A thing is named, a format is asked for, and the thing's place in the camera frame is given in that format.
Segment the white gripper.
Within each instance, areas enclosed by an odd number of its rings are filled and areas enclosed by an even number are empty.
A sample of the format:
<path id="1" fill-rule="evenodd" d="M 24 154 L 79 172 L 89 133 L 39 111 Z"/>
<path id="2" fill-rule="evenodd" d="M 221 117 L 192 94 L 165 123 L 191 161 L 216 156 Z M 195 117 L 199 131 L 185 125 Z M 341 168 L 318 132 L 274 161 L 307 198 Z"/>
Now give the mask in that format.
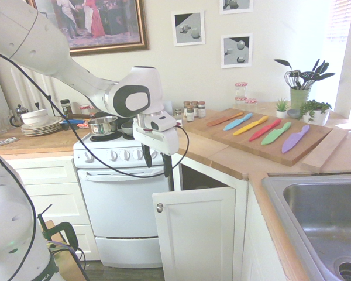
<path id="1" fill-rule="evenodd" d="M 163 132 L 147 132 L 141 128 L 137 122 L 133 123 L 133 137 L 136 141 L 142 143 L 142 152 L 147 167 L 152 167 L 152 157 L 150 148 L 161 152 L 163 158 L 163 171 L 165 178 L 172 174 L 171 155 L 179 150 L 178 134 L 175 127 Z"/>

